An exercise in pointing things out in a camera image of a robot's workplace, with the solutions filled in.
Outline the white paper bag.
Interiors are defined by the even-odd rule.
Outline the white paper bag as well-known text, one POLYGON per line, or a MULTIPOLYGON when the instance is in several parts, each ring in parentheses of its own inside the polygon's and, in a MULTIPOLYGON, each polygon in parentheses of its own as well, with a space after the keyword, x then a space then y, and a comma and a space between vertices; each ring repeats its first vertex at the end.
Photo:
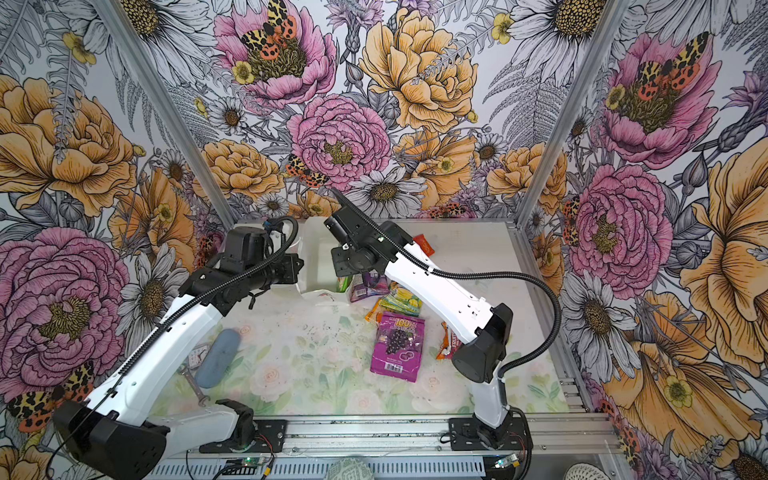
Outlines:
POLYGON ((323 217, 310 217, 299 228, 298 255, 304 266, 298 276, 300 295, 315 304, 348 304, 346 293, 338 292, 338 277, 331 250, 339 245, 324 224, 323 217))

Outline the purple grape candy pouch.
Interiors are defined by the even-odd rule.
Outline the purple grape candy pouch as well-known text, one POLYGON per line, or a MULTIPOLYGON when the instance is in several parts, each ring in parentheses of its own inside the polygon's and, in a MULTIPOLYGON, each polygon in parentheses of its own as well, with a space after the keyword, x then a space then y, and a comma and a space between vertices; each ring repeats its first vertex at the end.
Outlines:
POLYGON ((384 312, 378 323, 370 371, 415 383, 421 367, 424 335, 423 319, 384 312))

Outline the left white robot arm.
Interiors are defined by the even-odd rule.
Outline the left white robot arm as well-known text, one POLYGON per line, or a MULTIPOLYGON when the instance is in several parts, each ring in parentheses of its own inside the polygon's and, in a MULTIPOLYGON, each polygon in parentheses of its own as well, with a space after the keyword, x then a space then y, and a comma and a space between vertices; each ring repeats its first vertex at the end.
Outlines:
POLYGON ((254 413, 238 401, 166 418, 151 418, 150 410, 193 348, 238 302, 297 282, 303 262, 289 249, 298 231, 289 216, 230 230, 223 252, 189 275, 126 361, 86 399, 55 409, 59 451, 102 476, 142 479, 162 459, 203 445, 249 448, 257 437, 254 413))

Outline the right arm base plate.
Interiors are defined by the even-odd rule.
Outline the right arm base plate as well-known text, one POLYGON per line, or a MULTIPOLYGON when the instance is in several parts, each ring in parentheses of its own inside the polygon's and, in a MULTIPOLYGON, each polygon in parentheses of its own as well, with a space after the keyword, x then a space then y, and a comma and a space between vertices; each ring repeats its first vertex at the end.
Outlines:
POLYGON ((453 451, 528 451, 533 448, 530 431, 520 417, 508 417, 501 426, 491 428, 475 417, 448 420, 453 451))

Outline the red orange snack packet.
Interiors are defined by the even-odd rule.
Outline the red orange snack packet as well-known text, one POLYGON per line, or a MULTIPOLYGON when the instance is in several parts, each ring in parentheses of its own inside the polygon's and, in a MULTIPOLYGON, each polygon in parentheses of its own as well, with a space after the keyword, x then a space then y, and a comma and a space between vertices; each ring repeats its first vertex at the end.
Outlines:
POLYGON ((463 343, 446 322, 442 322, 441 326, 444 335, 436 359, 449 360, 452 359, 458 349, 463 346, 463 343))

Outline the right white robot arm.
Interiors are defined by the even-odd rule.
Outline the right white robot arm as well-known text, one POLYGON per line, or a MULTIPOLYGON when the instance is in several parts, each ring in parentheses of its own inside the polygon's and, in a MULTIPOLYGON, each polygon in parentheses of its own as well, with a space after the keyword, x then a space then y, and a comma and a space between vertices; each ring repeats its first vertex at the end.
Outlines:
POLYGON ((507 402, 505 374, 546 353, 562 326, 562 309, 554 291, 542 280, 515 271, 454 273, 441 270, 399 225, 376 223, 341 191, 332 190, 340 209, 325 221, 338 241, 331 250, 340 277, 373 270, 415 294, 448 324, 462 346, 453 354, 455 369, 472 385, 476 438, 497 449, 511 432, 513 409, 507 402), (513 311, 504 303, 491 305, 466 290, 460 281, 511 279, 542 289, 553 310, 553 322, 544 341, 531 352, 505 362, 513 311))

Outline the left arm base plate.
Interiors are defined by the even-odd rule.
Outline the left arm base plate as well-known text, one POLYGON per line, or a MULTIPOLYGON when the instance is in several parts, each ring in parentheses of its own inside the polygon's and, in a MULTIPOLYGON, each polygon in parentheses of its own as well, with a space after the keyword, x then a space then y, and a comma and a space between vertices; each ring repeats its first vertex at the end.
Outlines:
POLYGON ((198 451, 202 454, 280 453, 287 426, 286 420, 251 420, 236 426, 228 439, 201 445, 198 451))

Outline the small red sachet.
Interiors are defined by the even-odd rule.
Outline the small red sachet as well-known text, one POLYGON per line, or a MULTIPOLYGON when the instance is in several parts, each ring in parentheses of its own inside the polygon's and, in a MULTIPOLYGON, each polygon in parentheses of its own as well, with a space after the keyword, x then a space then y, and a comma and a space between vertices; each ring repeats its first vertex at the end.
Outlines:
POLYGON ((435 253, 435 250, 423 234, 414 236, 413 241, 420 247, 421 251, 427 257, 431 257, 435 253))

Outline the green chips bag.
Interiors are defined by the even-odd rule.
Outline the green chips bag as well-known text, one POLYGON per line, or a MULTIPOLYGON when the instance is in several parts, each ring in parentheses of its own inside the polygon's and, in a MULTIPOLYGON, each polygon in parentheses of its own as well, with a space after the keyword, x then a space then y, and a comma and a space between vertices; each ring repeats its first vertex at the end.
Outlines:
POLYGON ((353 276, 338 277, 336 291, 338 293, 346 293, 353 283, 353 276))

